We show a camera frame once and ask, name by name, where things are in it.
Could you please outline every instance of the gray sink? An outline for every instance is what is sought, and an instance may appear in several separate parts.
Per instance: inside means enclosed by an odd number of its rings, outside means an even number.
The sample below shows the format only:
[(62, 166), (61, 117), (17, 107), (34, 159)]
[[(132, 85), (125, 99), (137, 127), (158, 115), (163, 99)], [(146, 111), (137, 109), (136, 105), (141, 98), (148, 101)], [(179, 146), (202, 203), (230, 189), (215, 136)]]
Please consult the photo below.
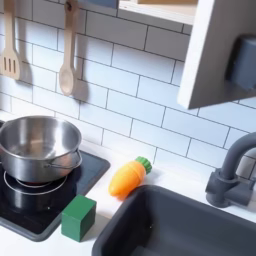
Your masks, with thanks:
[(255, 256), (256, 224), (157, 186), (136, 189), (93, 256)]

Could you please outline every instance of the wooden spatula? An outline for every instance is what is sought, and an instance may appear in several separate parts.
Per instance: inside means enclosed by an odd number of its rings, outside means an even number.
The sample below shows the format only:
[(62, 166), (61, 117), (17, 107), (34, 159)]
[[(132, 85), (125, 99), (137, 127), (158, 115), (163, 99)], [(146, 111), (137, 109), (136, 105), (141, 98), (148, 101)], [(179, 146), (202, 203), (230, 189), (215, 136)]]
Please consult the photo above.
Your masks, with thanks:
[(66, 11), (66, 27), (64, 31), (64, 63), (60, 69), (59, 81), (60, 88), (64, 95), (72, 94), (76, 83), (76, 75), (74, 69), (74, 52), (75, 52), (75, 16), (77, 13), (77, 1), (68, 0), (65, 4)]
[(1, 72), (20, 79), (20, 60), (15, 48), (14, 0), (4, 0), (5, 49), (1, 56)]

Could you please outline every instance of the white subway tile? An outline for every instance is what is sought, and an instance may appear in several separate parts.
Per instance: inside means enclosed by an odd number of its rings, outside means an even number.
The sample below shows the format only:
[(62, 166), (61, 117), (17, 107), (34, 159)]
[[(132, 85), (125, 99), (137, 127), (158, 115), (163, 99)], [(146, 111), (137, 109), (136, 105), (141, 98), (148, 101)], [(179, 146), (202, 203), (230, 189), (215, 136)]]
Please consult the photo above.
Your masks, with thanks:
[(55, 91), (56, 73), (50, 70), (23, 63), (20, 80), (47, 90)]
[(183, 156), (172, 154), (162, 149), (157, 149), (154, 166), (159, 169), (167, 169), (172, 172), (184, 173), (193, 180), (208, 182), (210, 174), (215, 171), (213, 167), (195, 162)]
[(198, 109), (187, 110), (177, 103), (179, 88), (147, 77), (140, 78), (138, 98), (197, 115)]
[(32, 21), (16, 20), (16, 38), (54, 50), (57, 49), (57, 28)]
[[(33, 64), (55, 72), (59, 72), (63, 64), (64, 54), (40, 46), (33, 45)], [(75, 57), (76, 76), (82, 77), (82, 59)]]
[[(0, 54), (5, 48), (5, 36), (0, 35)], [(16, 40), (16, 50), (21, 61), (32, 63), (32, 44)]]
[[(59, 81), (57, 92), (62, 94)], [(108, 90), (106, 88), (77, 80), (74, 91), (70, 97), (105, 108), (107, 104), (107, 94)]]
[(220, 147), (224, 145), (229, 130), (227, 126), (168, 108), (163, 127)]
[(0, 93), (0, 109), (11, 112), (11, 97)]
[(149, 27), (146, 51), (184, 61), (189, 39), (188, 35)]
[(193, 26), (184, 24), (182, 33), (187, 34), (187, 35), (191, 35), (192, 28), (193, 28)]
[[(225, 143), (225, 148), (230, 149), (230, 147), (241, 137), (247, 135), (247, 132), (239, 131), (231, 128), (228, 134), (227, 141)], [(253, 157), (256, 159), (256, 148), (253, 148), (245, 153), (245, 155)]]
[[(50, 26), (64, 29), (65, 27), (65, 8), (61, 4), (51, 3), (42, 0), (34, 0), (33, 4), (34, 21)], [(85, 32), (86, 11), (78, 10), (77, 28), (78, 33)]]
[[(60, 0), (60, 3), (65, 4), (66, 0)], [(97, 5), (90, 3), (88, 1), (83, 1), (83, 2), (78, 2), (78, 6), (82, 9), (86, 9), (88, 11), (93, 11), (93, 12), (98, 12), (98, 13), (103, 13), (107, 14), (110, 16), (116, 16), (117, 10), (113, 8), (108, 8), (105, 6)]]
[(184, 62), (176, 61), (172, 77), (172, 84), (180, 86), (184, 69)]
[(112, 65), (117, 68), (170, 83), (174, 60), (115, 45)]
[[(0, 12), (4, 12), (4, 0), (0, 0)], [(32, 0), (15, 0), (17, 17), (32, 20)]]
[(32, 101), (32, 86), (0, 75), (0, 91), (26, 101)]
[(82, 138), (84, 140), (93, 142), (95, 144), (100, 145), (102, 140), (103, 129), (97, 126), (79, 121), (72, 117), (68, 117), (59, 113), (56, 113), (56, 117), (64, 119), (72, 124), (74, 124), (81, 132)]
[(124, 155), (129, 155), (131, 158), (146, 157), (151, 162), (153, 162), (156, 152), (156, 148), (153, 146), (106, 130), (104, 131), (102, 145)]
[(79, 102), (77, 100), (36, 86), (34, 87), (33, 96), (33, 103), (36, 105), (78, 118)]
[(164, 107), (114, 91), (108, 93), (107, 108), (158, 126), (163, 121)]
[(188, 158), (220, 168), (222, 167), (226, 154), (227, 150), (225, 149), (192, 139), (188, 151)]
[(84, 61), (83, 79), (90, 83), (135, 96), (139, 76), (91, 61)]
[(224, 103), (199, 110), (201, 117), (247, 132), (256, 130), (256, 119), (252, 118), (255, 114), (255, 109), (235, 103)]
[(98, 13), (88, 12), (86, 34), (110, 42), (144, 49), (147, 26)]
[[(64, 32), (59, 30), (58, 50), (64, 52)], [(75, 56), (111, 64), (113, 44), (88, 36), (76, 35)]]
[(160, 27), (168, 30), (177, 31), (177, 32), (181, 32), (182, 26), (183, 26), (182, 23), (174, 22), (171, 20), (160, 19), (153, 16), (147, 16), (141, 13), (130, 12), (122, 9), (118, 10), (118, 17), (126, 20), (144, 23), (147, 25), (152, 25), (154, 27)]
[(188, 137), (137, 120), (133, 120), (131, 138), (183, 156), (190, 141)]
[(256, 98), (249, 98), (249, 99), (244, 99), (244, 100), (240, 100), (239, 104), (241, 105), (245, 105), (248, 107), (252, 107), (252, 108), (256, 108)]
[(17, 116), (54, 116), (54, 111), (12, 98), (12, 113)]
[(80, 119), (127, 136), (131, 130), (131, 118), (86, 103), (81, 103)]

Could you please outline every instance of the shelf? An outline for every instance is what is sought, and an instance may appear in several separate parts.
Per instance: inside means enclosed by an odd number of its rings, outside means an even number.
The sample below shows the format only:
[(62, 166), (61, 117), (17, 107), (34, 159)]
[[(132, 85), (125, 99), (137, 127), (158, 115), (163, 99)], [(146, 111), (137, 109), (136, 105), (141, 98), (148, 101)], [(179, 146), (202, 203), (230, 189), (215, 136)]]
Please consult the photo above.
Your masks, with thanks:
[(193, 25), (197, 0), (144, 0), (144, 4), (121, 0), (119, 9)]

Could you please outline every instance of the gray faucet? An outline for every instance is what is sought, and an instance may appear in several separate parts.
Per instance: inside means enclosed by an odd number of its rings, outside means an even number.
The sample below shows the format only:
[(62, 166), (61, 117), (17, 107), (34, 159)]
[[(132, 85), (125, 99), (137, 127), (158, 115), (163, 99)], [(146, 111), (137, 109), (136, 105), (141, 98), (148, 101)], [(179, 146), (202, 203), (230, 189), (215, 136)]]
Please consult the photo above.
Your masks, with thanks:
[(229, 149), (222, 168), (210, 176), (206, 187), (207, 201), (218, 208), (228, 207), (231, 203), (247, 206), (251, 200), (255, 180), (241, 182), (236, 175), (242, 156), (256, 147), (256, 132), (237, 140)]

